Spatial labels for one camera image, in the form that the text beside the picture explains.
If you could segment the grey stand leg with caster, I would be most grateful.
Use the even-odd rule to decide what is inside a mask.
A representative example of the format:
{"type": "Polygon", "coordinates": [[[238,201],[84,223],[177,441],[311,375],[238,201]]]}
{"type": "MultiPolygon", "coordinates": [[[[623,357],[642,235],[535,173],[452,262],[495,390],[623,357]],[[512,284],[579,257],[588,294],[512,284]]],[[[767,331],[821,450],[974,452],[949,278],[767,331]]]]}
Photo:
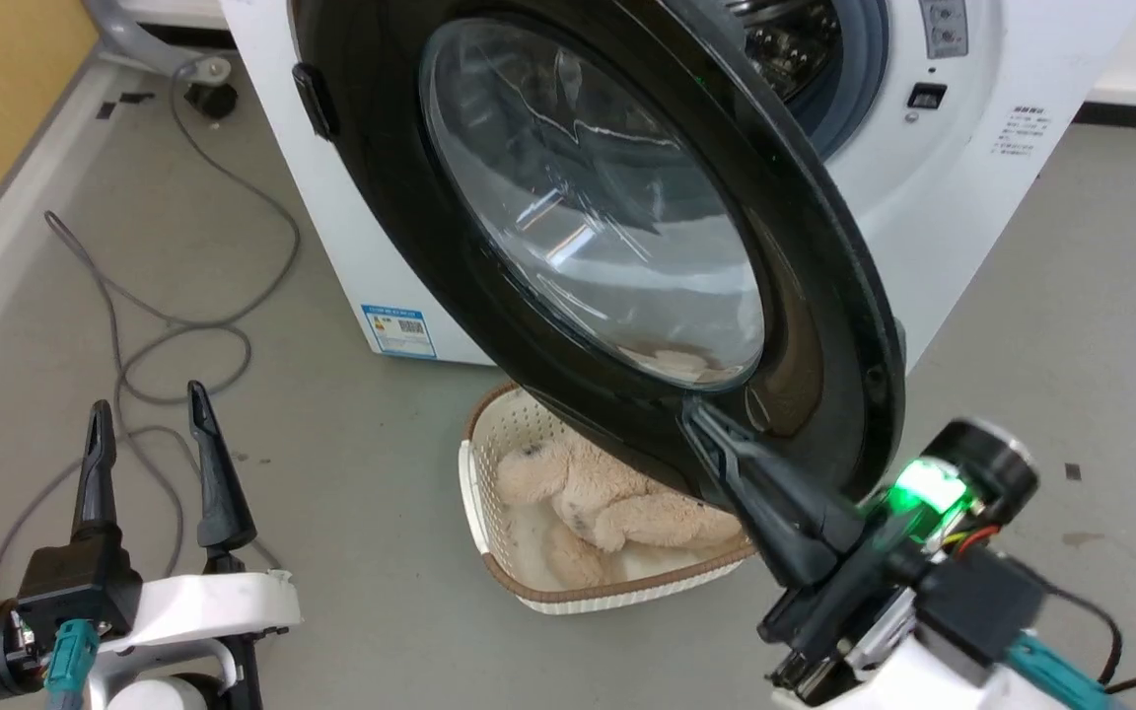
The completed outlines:
{"type": "Polygon", "coordinates": [[[103,60],[184,82],[183,99],[209,122],[224,120],[239,107],[239,90],[229,84],[233,67],[226,55],[167,43],[132,19],[118,0],[81,3],[99,30],[103,60]]]}

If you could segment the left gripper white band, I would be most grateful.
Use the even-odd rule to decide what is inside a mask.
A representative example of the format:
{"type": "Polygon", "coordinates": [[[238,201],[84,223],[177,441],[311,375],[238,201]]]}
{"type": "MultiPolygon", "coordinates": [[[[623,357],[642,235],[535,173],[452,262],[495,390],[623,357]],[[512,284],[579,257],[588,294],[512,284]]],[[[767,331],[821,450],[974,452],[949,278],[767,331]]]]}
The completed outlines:
{"type": "MultiPolygon", "coordinates": [[[[43,693],[49,704],[258,704],[256,646],[302,623],[289,571],[247,571],[236,556],[257,537],[247,495],[199,381],[186,384],[189,426],[197,446],[203,575],[148,583],[126,637],[77,635],[68,655],[37,644],[17,603],[0,602],[0,701],[43,693]]],[[[72,540],[122,541],[114,502],[117,460],[112,407],[92,404],[78,470],[72,540]]]]}

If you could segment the white front-load washing machine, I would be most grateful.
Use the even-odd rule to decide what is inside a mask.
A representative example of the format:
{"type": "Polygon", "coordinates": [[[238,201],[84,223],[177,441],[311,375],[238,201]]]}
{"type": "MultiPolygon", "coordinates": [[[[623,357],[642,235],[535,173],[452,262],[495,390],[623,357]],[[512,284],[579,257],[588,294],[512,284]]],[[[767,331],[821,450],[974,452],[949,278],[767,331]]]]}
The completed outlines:
{"type": "MultiPolygon", "coordinates": [[[[790,112],[864,233],[907,364],[937,335],[1136,17],[1136,0],[688,0],[793,87],[790,112]]],[[[487,367],[314,127],[292,72],[304,0],[218,0],[360,320],[423,314],[437,361],[487,367]]]]}

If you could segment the cream woven laundry basket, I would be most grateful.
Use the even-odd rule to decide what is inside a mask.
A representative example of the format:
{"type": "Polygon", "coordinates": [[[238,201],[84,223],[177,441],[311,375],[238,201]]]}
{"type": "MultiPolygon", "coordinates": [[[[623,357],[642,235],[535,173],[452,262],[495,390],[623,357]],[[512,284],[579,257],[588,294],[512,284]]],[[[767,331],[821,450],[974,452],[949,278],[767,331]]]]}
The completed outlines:
{"type": "Polygon", "coordinates": [[[554,414],[509,382],[471,410],[457,450],[463,515],[474,548],[496,584],[533,611],[591,613],[643,604],[721,579],[753,557],[743,540],[698,551],[627,544],[600,586],[565,586],[545,556],[556,516],[546,504],[511,508],[496,494],[496,466],[524,445],[567,431],[554,414]]]}

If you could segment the blue energy label sticker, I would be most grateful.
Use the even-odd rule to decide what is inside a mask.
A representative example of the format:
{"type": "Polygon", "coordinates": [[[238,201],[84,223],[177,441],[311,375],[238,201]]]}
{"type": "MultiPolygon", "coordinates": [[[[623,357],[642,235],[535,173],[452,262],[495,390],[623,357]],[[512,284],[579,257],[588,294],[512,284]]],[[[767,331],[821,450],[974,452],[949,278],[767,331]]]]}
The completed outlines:
{"type": "Polygon", "coordinates": [[[436,360],[427,320],[419,311],[364,303],[362,320],[374,350],[392,358],[436,360]]]}

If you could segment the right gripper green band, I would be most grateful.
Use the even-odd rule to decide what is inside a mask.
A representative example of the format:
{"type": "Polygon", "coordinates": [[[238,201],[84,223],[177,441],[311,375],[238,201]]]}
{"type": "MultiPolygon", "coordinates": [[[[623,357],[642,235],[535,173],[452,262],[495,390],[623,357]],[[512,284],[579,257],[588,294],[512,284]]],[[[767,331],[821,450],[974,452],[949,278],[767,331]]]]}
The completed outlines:
{"type": "Polygon", "coordinates": [[[855,508],[703,398],[682,400],[679,427],[767,569],[790,588],[757,623],[763,643],[786,648],[769,675],[783,698],[828,704],[864,690],[909,643],[977,690],[1006,665],[1020,635],[991,669],[944,665],[914,635],[914,598],[934,565],[991,551],[988,538],[1035,494],[1035,466],[1009,433],[950,421],[897,481],[855,508]]]}

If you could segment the beige plush teddy bear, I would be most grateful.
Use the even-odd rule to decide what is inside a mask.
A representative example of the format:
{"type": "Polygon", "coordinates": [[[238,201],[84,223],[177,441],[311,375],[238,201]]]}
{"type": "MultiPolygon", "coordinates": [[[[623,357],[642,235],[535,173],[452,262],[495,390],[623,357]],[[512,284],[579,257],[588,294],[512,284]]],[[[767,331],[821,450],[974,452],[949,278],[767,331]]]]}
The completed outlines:
{"type": "Polygon", "coordinates": [[[713,551],[745,538],[734,513],[649,479],[574,431],[506,454],[495,488],[506,506],[553,511],[542,548],[551,574],[568,588],[612,584],[613,557],[628,543],[713,551]]]}

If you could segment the black round washer door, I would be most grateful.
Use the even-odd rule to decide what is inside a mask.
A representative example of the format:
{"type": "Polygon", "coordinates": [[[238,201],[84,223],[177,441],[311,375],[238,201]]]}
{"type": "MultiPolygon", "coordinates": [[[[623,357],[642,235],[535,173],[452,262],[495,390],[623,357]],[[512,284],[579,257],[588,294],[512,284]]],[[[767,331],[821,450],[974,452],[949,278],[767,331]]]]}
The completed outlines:
{"type": "Polygon", "coordinates": [[[715,504],[682,404],[851,500],[903,346],[855,216],[707,0],[296,0],[299,76],[398,254],[592,444],[715,504]]]}

